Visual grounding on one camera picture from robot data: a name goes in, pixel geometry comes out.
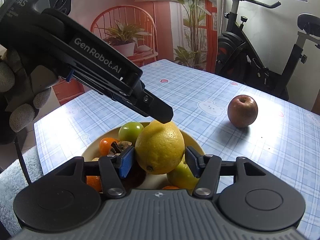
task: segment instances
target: screw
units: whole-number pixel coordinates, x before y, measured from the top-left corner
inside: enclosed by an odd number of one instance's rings
[[[124,191],[118,187],[113,187],[108,189],[108,194],[110,196],[121,196],[124,193]]]
[[[211,194],[211,190],[209,190],[208,188],[206,187],[200,187],[200,188],[197,188],[195,190],[195,192],[199,195],[199,196],[208,196]]]

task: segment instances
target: fluffy rug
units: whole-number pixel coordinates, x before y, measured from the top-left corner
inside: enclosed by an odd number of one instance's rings
[[[32,182],[43,176],[37,147],[28,150],[23,158]],[[16,160],[0,174],[0,220],[11,236],[21,230],[13,212],[13,200],[18,192],[27,185],[19,160]]]

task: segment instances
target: bike seat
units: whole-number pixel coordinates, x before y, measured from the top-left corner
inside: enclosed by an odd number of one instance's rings
[[[312,14],[300,14],[298,16],[298,27],[301,30],[305,30],[306,33],[320,37],[320,18]]]

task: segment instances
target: table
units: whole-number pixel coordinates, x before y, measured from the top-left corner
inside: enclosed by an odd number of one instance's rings
[[[298,230],[320,237],[320,116],[279,98],[211,73],[160,60],[142,67],[146,88],[172,106],[173,121],[208,154],[234,161],[246,156],[301,192],[306,212]],[[236,129],[227,117],[230,100],[253,97],[257,120]],[[35,123],[44,174],[74,156],[108,130],[145,118],[111,99],[89,91]],[[221,177],[218,192],[233,183]]]

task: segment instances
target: yellow lemon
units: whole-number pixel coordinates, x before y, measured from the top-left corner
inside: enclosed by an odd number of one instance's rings
[[[153,120],[139,134],[136,159],[150,174],[166,174],[179,165],[184,154],[184,140],[179,128],[169,122]]]

